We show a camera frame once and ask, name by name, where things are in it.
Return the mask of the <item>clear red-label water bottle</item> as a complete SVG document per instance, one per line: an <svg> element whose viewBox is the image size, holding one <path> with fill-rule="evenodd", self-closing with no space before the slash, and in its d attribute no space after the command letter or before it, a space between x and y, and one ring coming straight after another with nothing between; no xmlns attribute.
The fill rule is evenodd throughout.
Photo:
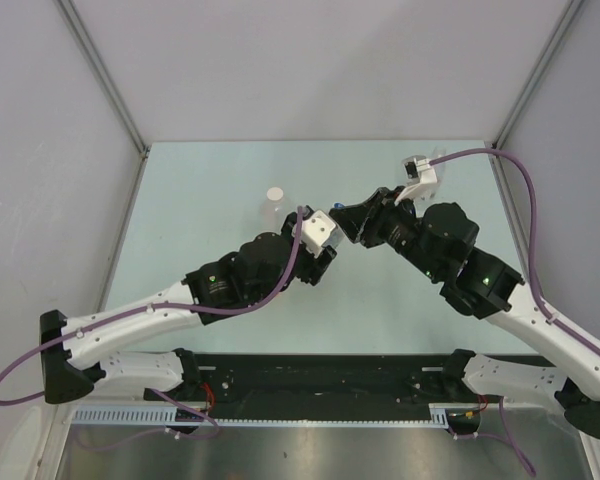
<svg viewBox="0 0 600 480"><path fill-rule="evenodd" d="M447 154L447 150L443 146L436 146L433 149L433 151L431 152L431 154L428 156L428 158L430 161L433 161L433 160L437 160L438 158L444 157L446 154ZM434 198L436 197L436 194L438 193L439 187L442 184L442 181L444 179L446 164L445 163L436 164L433 166L433 169L436 174L437 182L434 186L430 187L427 190L427 192L424 194L424 196L422 197L423 201L429 202L429 203L431 203L434 200Z"/></svg>

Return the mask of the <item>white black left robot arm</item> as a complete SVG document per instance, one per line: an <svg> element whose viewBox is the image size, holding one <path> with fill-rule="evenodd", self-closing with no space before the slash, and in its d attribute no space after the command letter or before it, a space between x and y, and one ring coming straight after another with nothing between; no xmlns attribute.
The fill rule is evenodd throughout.
<svg viewBox="0 0 600 480"><path fill-rule="evenodd" d="M177 349L156 358L121 353L153 336L251 313L299 280L317 285L343 238L335 221L306 207L289 214L280 232L264 232L170 287L108 312L67 317L58 310L39 322L43 397L48 404L79 400L117 380L131 387L194 397L200 374L192 355Z"/></svg>

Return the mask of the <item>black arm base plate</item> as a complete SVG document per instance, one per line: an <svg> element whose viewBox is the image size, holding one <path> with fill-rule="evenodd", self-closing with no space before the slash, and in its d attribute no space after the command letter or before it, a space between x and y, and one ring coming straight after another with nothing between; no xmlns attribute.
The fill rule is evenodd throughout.
<svg viewBox="0 0 600 480"><path fill-rule="evenodd" d="M495 394L473 393L459 380L446 380L447 355L276 355L203 354L194 360L217 403L251 392L303 394L388 394L415 403L498 402Z"/></svg>

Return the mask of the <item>square clear NFC juice bottle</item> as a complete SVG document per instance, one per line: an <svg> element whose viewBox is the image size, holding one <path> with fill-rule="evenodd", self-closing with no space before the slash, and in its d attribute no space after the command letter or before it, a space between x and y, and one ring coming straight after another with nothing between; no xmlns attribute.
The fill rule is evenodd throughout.
<svg viewBox="0 0 600 480"><path fill-rule="evenodd" d="M281 187L271 187L259 210L260 229L279 233L289 213L295 210L293 201Z"/></svg>

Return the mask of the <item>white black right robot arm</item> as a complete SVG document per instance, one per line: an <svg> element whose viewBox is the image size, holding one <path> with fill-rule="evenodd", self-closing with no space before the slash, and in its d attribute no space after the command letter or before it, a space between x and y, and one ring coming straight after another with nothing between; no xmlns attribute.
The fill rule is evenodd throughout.
<svg viewBox="0 0 600 480"><path fill-rule="evenodd" d="M600 340L536 298L514 268L477 248L479 227L458 204L434 204L417 215L411 200L397 197L382 187L329 214L352 243L390 246L440 285L455 311L509 332L550 363L498 361L457 349L443 366L443 393L453 401L475 393L540 406L600 440Z"/></svg>

